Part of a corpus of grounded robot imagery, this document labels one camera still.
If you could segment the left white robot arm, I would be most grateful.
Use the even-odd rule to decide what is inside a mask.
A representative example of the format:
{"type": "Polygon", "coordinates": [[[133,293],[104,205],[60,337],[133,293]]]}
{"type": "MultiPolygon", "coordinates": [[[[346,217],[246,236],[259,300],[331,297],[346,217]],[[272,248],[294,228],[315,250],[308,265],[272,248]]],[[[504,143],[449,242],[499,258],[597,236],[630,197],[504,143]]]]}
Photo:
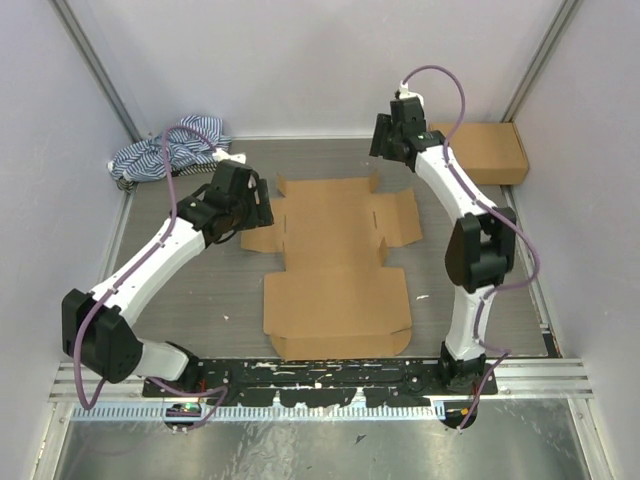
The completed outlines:
{"type": "Polygon", "coordinates": [[[62,347],[73,361],[79,399],[86,398],[83,368],[101,383],[136,375],[161,382],[178,396],[196,395],[198,358],[171,342],[142,340],[133,327],[173,275],[208,247],[273,223],[267,181],[241,162],[223,160],[209,182],[173,200],[158,233],[119,270],[88,292],[67,293],[61,304],[62,347]]]}

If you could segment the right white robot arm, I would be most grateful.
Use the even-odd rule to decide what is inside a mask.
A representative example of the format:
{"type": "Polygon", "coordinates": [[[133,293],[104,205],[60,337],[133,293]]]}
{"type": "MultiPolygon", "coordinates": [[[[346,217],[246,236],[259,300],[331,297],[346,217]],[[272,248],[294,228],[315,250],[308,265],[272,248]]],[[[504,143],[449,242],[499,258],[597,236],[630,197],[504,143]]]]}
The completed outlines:
{"type": "Polygon", "coordinates": [[[437,372],[447,392],[462,394],[484,374],[486,326],[496,290],[514,266],[517,217],[478,189],[441,132],[427,129],[416,94],[398,94],[390,112],[377,116],[370,155],[409,167],[452,222],[444,262],[454,285],[454,309],[437,372]]]}

